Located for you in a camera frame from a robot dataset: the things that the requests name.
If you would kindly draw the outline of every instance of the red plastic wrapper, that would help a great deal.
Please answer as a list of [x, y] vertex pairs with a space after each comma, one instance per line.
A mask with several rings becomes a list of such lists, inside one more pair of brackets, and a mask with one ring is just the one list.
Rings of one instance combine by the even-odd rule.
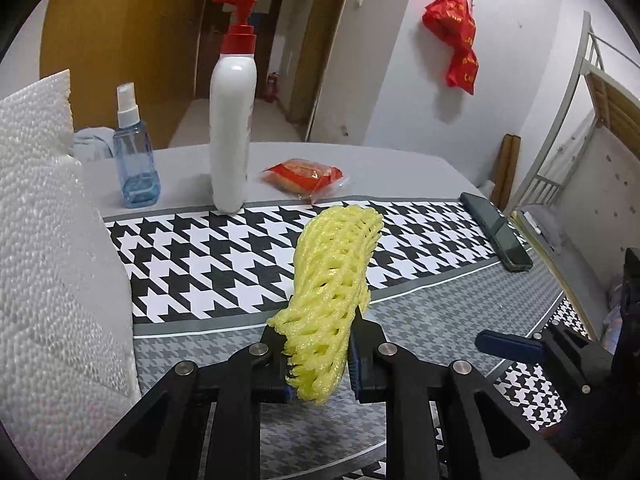
[[458, 86], [469, 94], [474, 94], [474, 83], [478, 75], [478, 60], [473, 50], [457, 50], [451, 59], [447, 72], [447, 85]]
[[435, 0], [425, 9], [422, 22], [437, 38], [455, 49], [473, 46], [476, 21], [468, 0]]
[[290, 158], [267, 168], [262, 172], [262, 179], [312, 203], [346, 183], [338, 168], [302, 158]]

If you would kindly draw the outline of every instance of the fire extinguisher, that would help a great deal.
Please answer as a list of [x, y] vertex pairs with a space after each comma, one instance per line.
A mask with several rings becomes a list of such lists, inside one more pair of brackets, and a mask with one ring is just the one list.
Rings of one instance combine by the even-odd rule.
[[263, 99], [273, 103], [278, 95], [278, 73], [272, 72], [267, 78], [267, 88], [264, 89]]

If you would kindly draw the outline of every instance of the blue spray bottle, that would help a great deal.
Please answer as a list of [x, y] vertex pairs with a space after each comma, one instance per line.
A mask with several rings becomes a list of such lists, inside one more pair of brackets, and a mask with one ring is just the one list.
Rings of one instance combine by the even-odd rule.
[[160, 179], [154, 165], [146, 124], [140, 120], [133, 83], [118, 86], [118, 129], [113, 147], [126, 207], [147, 207], [160, 196]]

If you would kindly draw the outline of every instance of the phone screen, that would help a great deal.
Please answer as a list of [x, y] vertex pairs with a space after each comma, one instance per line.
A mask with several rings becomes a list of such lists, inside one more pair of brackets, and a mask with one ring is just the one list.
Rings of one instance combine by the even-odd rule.
[[516, 235], [513, 233], [507, 219], [498, 213], [497, 209], [487, 199], [481, 196], [467, 194], [471, 207], [489, 228], [496, 243], [502, 248], [511, 263], [517, 266], [530, 265], [531, 258], [524, 250]]

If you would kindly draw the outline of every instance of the red bottle cap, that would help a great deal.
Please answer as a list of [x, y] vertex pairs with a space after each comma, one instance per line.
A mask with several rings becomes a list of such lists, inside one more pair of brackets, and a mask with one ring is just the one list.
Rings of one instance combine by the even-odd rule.
[[229, 25], [220, 48], [220, 54], [253, 54], [255, 52], [254, 28], [247, 24], [255, 0], [211, 0], [214, 3], [236, 6], [236, 22]]

